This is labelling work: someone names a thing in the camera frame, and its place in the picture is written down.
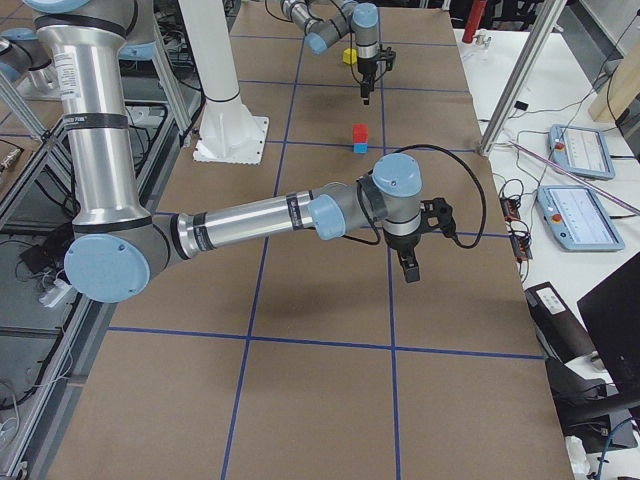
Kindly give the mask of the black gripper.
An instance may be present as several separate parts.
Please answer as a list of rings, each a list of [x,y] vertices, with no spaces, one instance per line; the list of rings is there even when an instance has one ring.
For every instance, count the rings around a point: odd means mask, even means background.
[[[420,235],[417,233],[395,235],[385,230],[384,238],[387,245],[396,251],[405,282],[418,282],[420,280],[420,267],[415,256],[415,247],[420,242]]]
[[[365,100],[365,104],[370,104],[371,93],[374,90],[374,78],[378,72],[378,57],[359,57],[357,59],[358,73],[362,76],[359,81],[360,97]]]

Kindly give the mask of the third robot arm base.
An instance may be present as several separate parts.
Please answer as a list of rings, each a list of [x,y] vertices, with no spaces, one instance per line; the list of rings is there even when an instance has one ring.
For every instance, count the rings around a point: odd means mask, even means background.
[[[1,72],[26,99],[60,99],[54,63],[29,28],[1,32]]]

